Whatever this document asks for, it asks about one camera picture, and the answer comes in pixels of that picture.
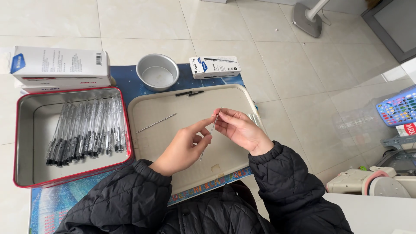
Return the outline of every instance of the white tile floor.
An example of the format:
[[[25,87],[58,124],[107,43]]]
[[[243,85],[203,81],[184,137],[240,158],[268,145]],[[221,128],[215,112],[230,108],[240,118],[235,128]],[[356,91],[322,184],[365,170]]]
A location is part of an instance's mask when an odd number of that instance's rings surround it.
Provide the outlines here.
[[[135,65],[154,52],[177,63],[200,55],[237,56],[269,136],[298,152],[324,183],[380,158],[385,149],[379,141],[395,130],[380,121],[374,105],[413,84],[405,73],[381,75],[399,64],[357,15],[325,12],[332,26],[324,25],[316,39],[291,23],[292,6],[253,0],[0,0],[0,5],[1,47],[102,49],[112,65]],[[29,191],[11,182],[19,91],[12,80],[0,79],[5,157],[0,227],[20,234],[27,230]],[[369,116],[374,120],[358,128],[338,128]],[[267,216],[254,178],[243,181]]]

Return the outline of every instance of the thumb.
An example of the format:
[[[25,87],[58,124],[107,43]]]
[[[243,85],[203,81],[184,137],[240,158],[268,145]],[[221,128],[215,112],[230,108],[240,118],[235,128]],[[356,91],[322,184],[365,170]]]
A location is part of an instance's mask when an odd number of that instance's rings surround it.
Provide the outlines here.
[[[212,135],[206,135],[202,140],[193,148],[197,153],[198,156],[202,154],[202,151],[211,144]]]
[[[235,117],[232,117],[232,116],[230,116],[230,115],[227,115],[227,114],[225,114],[225,113],[223,113],[223,112],[220,112],[219,113],[219,115],[220,115],[220,117],[221,117],[221,119],[224,121],[224,122],[226,122],[226,123],[228,123],[228,124],[232,124],[232,125],[234,125],[234,126],[236,126],[236,127],[242,127],[243,126],[243,124],[244,124],[244,120],[242,120],[242,119],[238,119],[238,118],[235,118]]]

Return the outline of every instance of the right hand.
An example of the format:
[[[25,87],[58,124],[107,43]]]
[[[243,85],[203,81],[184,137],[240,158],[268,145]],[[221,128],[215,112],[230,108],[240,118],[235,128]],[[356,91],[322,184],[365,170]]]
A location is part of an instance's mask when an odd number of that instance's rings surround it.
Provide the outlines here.
[[[273,142],[250,118],[242,112],[223,108],[214,110],[212,116],[220,116],[215,123],[215,130],[219,131],[234,143],[250,151],[252,156],[269,152]]]

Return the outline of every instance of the blue plastic basket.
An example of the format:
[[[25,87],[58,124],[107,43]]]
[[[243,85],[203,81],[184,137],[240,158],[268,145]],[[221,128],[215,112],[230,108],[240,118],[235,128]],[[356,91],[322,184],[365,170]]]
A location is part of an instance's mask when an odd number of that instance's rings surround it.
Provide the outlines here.
[[[376,105],[387,126],[416,122],[416,85],[412,85]]]

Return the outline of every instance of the left hand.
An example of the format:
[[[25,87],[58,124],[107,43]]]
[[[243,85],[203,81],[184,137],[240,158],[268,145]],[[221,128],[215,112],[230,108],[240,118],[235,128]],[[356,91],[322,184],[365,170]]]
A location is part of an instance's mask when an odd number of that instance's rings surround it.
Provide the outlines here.
[[[149,167],[164,176],[171,176],[190,167],[208,144],[211,144],[212,135],[205,127],[214,120],[215,117],[203,119],[191,126],[179,129],[165,152]]]

